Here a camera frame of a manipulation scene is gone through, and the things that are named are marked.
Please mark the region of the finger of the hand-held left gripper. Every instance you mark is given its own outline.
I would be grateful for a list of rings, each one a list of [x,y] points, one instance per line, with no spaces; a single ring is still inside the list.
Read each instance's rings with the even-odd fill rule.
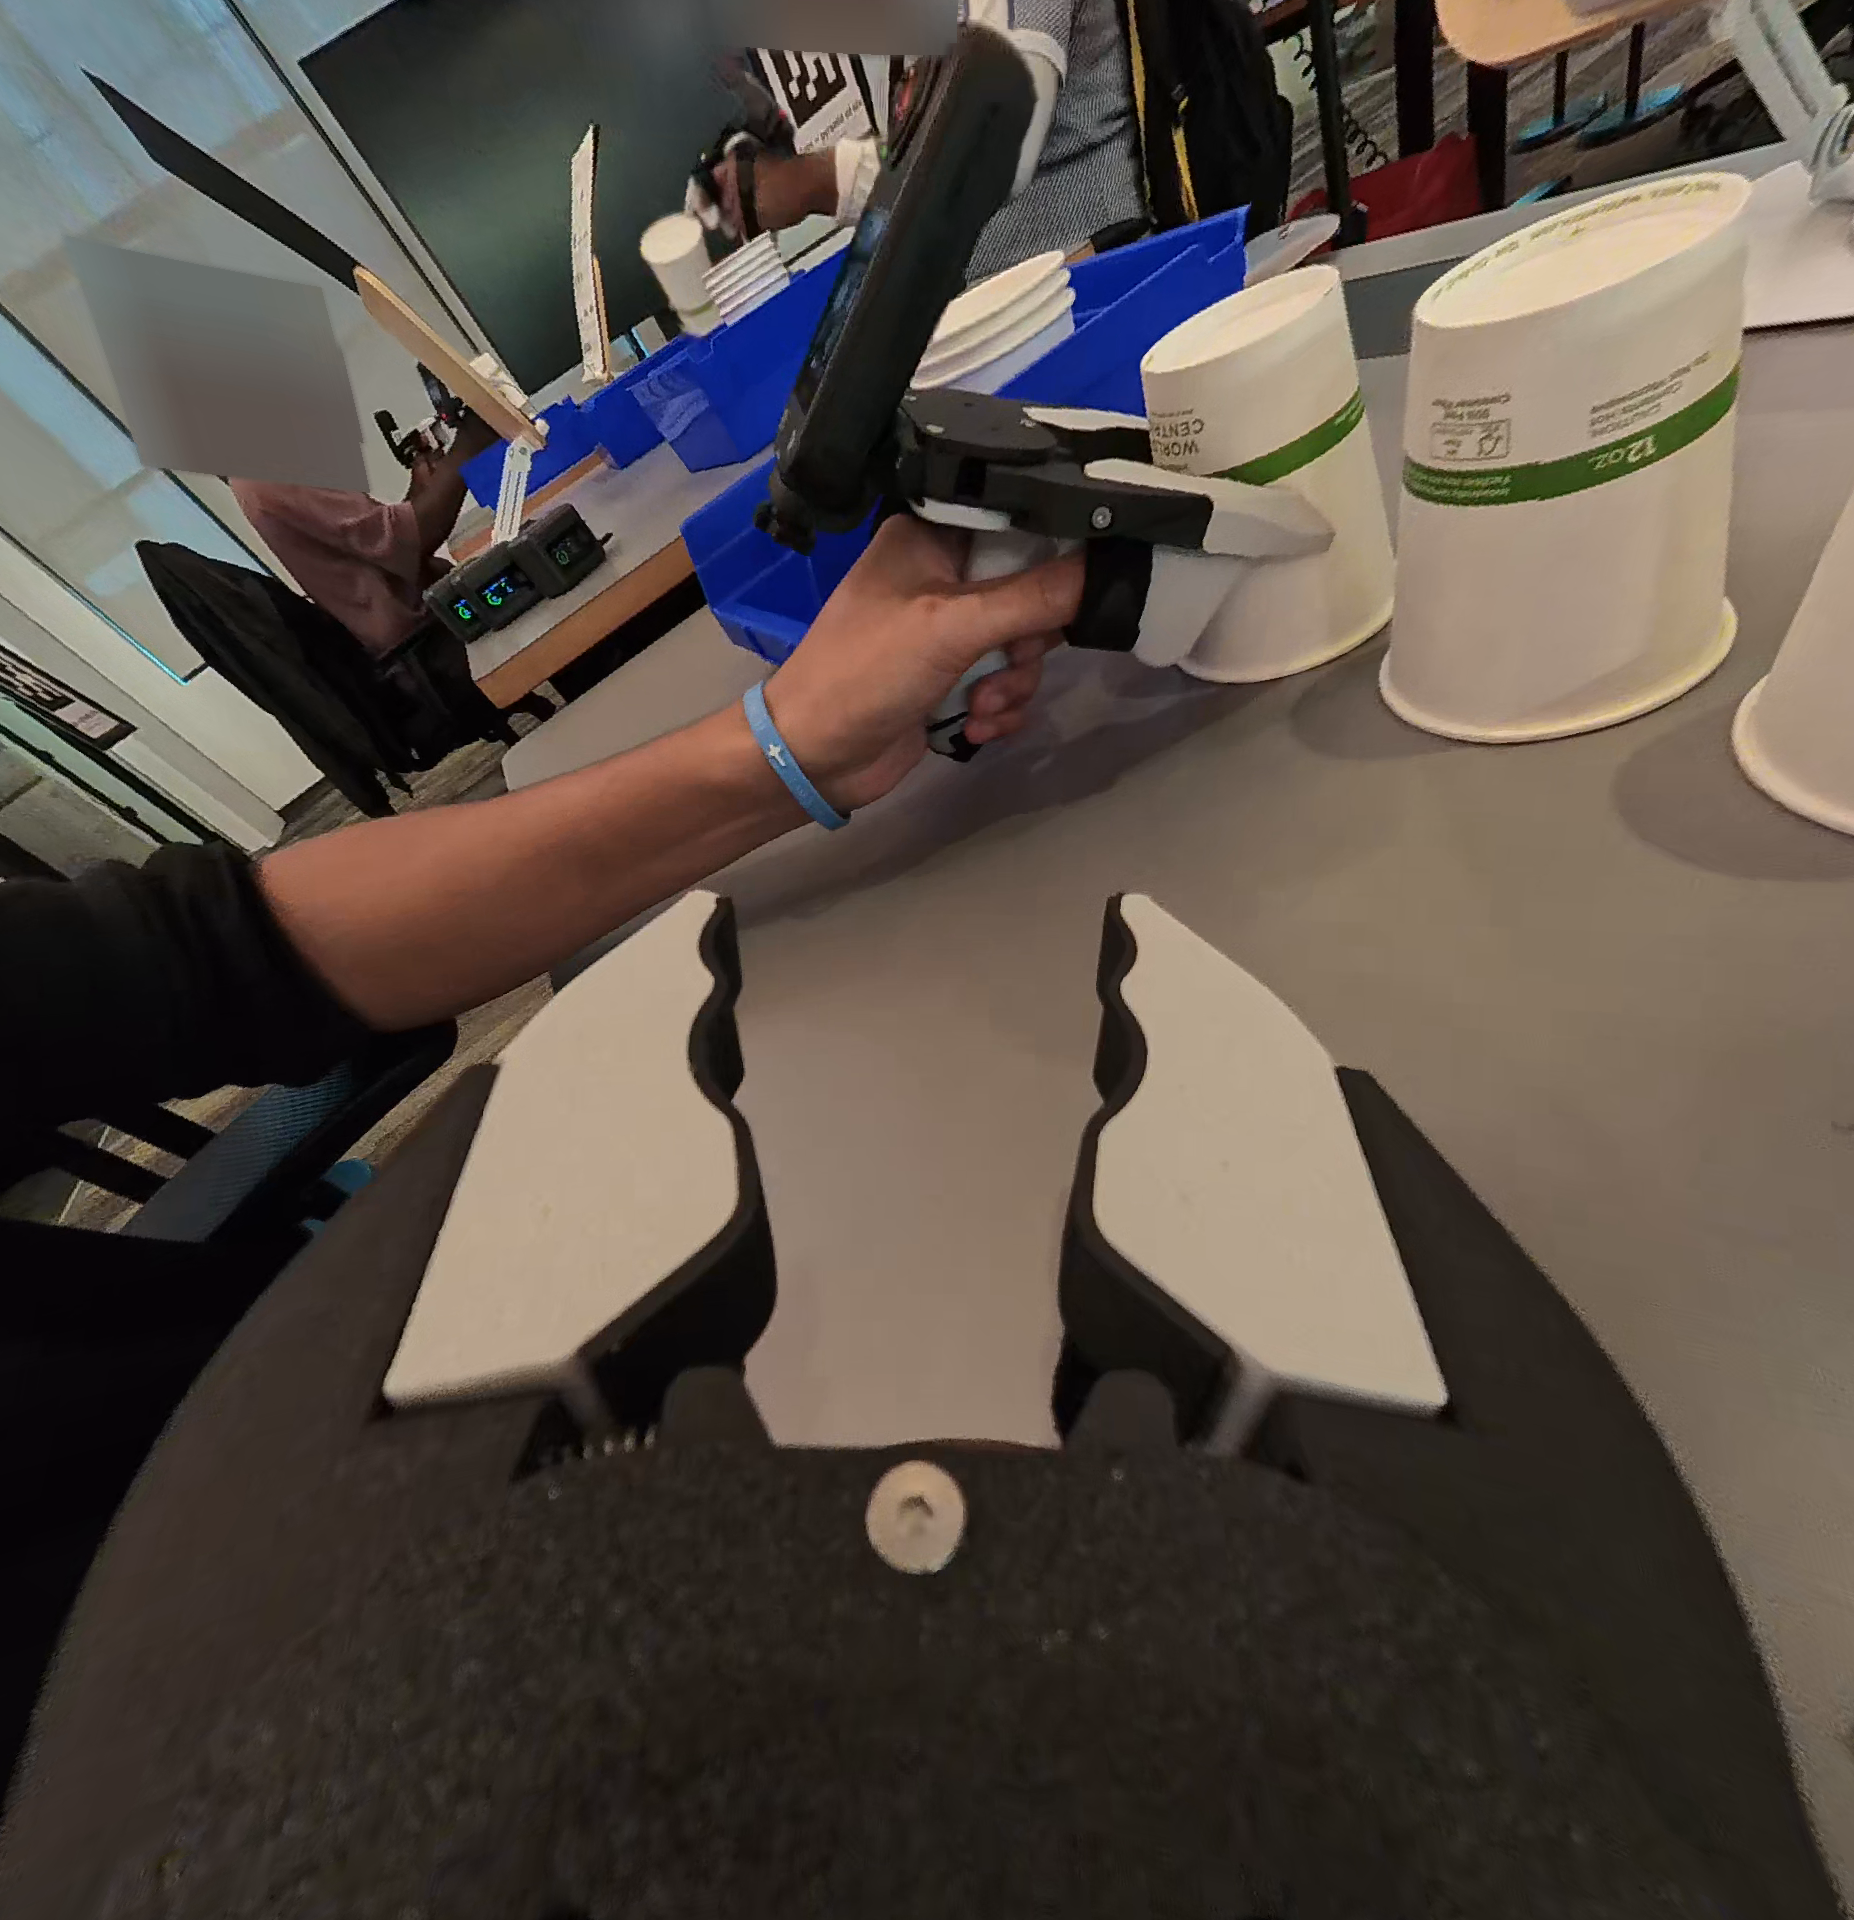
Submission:
[[[1152,466],[1150,419],[1085,405],[1022,404],[1021,419],[1037,431],[1037,451],[1021,466],[1080,466],[1125,462]]]
[[[1129,462],[1129,485],[1173,501],[1150,543],[1132,658],[1152,670],[1221,670],[1244,637],[1248,575],[1322,556],[1335,530],[1302,493]]]

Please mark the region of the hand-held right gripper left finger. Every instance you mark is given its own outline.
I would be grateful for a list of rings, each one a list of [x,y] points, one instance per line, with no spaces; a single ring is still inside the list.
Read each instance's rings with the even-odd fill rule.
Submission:
[[[552,1398],[653,1428],[677,1378],[740,1374],[775,1309],[737,1088],[737,922],[677,896],[508,1046],[382,1396]]]

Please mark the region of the white paper cup green band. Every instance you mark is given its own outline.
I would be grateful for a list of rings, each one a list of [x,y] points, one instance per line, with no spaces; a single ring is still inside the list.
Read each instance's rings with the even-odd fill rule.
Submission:
[[[1394,540],[1332,267],[1302,267],[1187,318],[1140,357],[1152,462],[1298,493],[1322,555],[1253,562],[1178,670],[1270,684],[1355,650],[1394,614]]]
[[[1634,180],[1471,255],[1409,322],[1405,724],[1513,747],[1632,722],[1731,654],[1749,180]]]
[[[1767,799],[1854,839],[1854,485],[1731,751]]]

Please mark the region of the stack of white paper cups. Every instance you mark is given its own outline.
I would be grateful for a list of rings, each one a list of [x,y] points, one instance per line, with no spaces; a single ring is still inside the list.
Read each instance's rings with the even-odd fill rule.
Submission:
[[[967,285],[940,316],[911,393],[999,396],[1074,333],[1063,253],[1040,253]]]
[[[690,338],[747,318],[790,287],[775,237],[762,234],[709,259],[708,227],[693,215],[667,215],[642,234],[642,261]]]

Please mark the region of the blue plastic bin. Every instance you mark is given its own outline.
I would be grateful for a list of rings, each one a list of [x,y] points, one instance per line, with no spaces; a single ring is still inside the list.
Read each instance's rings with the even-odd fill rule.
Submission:
[[[531,453],[526,500],[559,488],[585,466],[624,468],[661,445],[631,388],[613,381],[593,396],[556,397],[541,416],[545,448]]]
[[[1072,334],[999,396],[1033,405],[1144,416],[1140,357],[1173,327],[1244,287],[1248,208],[1093,253],[1069,270]],[[862,556],[875,515],[819,534],[799,555],[753,518],[774,466],[756,466],[679,527],[705,602],[725,634],[767,663],[785,662]]]
[[[842,264],[837,248],[747,316],[679,334],[631,372],[634,404],[686,468],[740,466],[774,445]]]

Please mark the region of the person's left forearm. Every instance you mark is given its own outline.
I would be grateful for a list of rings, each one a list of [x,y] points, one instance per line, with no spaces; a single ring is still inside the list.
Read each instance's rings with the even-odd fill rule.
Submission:
[[[796,824],[736,702],[534,789],[264,859],[6,877],[0,1193],[69,1125],[306,1087],[467,1014]]]

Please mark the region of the person's left hand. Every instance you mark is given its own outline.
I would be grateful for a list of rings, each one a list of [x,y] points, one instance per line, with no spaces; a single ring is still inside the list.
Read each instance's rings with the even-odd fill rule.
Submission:
[[[1026,726],[1044,658],[1080,608],[1084,555],[999,578],[965,578],[965,564],[963,533],[890,515],[771,674],[771,722],[830,811],[890,794],[954,691],[970,747]]]

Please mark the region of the white standing card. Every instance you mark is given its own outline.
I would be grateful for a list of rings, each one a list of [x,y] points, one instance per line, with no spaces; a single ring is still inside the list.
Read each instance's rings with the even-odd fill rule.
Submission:
[[[597,267],[594,191],[600,127],[587,123],[570,156],[570,287],[578,330],[578,367],[589,393],[611,381],[608,316]]]

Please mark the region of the red bag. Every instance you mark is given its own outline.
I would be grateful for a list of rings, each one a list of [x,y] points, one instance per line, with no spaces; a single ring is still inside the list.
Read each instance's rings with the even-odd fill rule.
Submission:
[[[1447,132],[1431,148],[1349,175],[1353,204],[1366,208],[1366,241],[1464,223],[1487,212],[1482,154],[1471,132]]]

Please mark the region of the blue wristband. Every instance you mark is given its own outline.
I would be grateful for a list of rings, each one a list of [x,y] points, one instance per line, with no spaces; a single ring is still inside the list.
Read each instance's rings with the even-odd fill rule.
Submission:
[[[842,831],[849,824],[849,814],[837,809],[819,787],[812,783],[812,776],[803,772],[800,761],[792,755],[785,733],[779,730],[771,702],[767,702],[767,687],[753,684],[742,691],[740,699],[742,718],[748,737],[775,783],[788,789],[788,796],[796,800],[796,807],[812,820],[815,825],[826,831]]]

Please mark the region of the black jacket on chair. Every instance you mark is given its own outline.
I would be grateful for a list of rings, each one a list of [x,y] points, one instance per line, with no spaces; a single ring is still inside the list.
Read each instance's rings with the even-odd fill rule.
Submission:
[[[502,708],[470,673],[463,641],[422,619],[375,658],[330,612],[272,573],[209,559],[179,543],[134,555],[176,632],[260,706],[367,817],[389,817],[389,787],[476,741],[508,747]]]

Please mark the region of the white adjustable stand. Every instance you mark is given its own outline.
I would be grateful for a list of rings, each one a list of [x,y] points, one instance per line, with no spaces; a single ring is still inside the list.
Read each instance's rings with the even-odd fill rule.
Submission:
[[[1793,4],[1713,4],[1709,28],[1791,150],[1749,194],[1745,327],[1852,323],[1854,91],[1828,75]]]

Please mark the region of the black angled panel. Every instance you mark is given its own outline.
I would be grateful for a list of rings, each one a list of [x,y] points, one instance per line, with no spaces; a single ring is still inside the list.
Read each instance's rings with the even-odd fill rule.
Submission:
[[[83,76],[158,170],[193,186],[213,205],[223,205],[242,226],[276,241],[301,264],[335,281],[343,290],[358,290],[358,261],[347,250],[312,227],[293,208],[283,205],[276,198],[223,164],[219,156],[197,148],[182,132],[162,123],[116,84],[103,82],[88,69]]]

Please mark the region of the small sign on tripod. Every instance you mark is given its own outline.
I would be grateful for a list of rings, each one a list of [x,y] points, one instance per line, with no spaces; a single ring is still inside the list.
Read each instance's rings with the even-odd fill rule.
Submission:
[[[0,698],[95,755],[113,751],[138,733],[132,722],[84,699],[75,687],[13,654],[2,641]]]

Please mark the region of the dark wall screen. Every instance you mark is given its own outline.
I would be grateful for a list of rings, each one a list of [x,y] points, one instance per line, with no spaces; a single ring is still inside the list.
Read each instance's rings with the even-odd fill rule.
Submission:
[[[779,4],[387,4],[299,60],[502,364],[544,390],[582,363],[570,178],[597,128],[608,333],[667,307],[642,234],[760,82],[807,146],[864,138],[885,60],[767,41]]]

